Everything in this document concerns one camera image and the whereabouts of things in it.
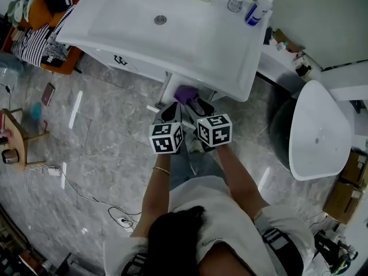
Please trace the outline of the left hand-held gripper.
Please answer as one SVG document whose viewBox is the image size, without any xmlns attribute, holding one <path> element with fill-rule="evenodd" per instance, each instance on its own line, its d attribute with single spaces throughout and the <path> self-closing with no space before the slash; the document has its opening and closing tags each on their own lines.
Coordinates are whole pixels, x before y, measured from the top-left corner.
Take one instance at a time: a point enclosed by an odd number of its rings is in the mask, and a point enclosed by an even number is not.
<svg viewBox="0 0 368 276">
<path fill-rule="evenodd" d="M 172 102 L 156 113 L 149 126 L 149 141 L 156 154 L 175 154 L 184 140 L 181 105 Z"/>
</svg>

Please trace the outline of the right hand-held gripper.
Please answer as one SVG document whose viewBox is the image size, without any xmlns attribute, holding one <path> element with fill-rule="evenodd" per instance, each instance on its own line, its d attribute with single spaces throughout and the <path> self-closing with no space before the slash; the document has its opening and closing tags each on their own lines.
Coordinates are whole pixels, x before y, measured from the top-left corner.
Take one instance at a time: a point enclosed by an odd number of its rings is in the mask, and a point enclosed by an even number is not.
<svg viewBox="0 0 368 276">
<path fill-rule="evenodd" d="M 204 151 L 232 141 L 232 121 L 227 114 L 220 114 L 208 101 L 197 97 L 186 101 L 186 112 L 195 126 L 194 134 Z"/>
</svg>

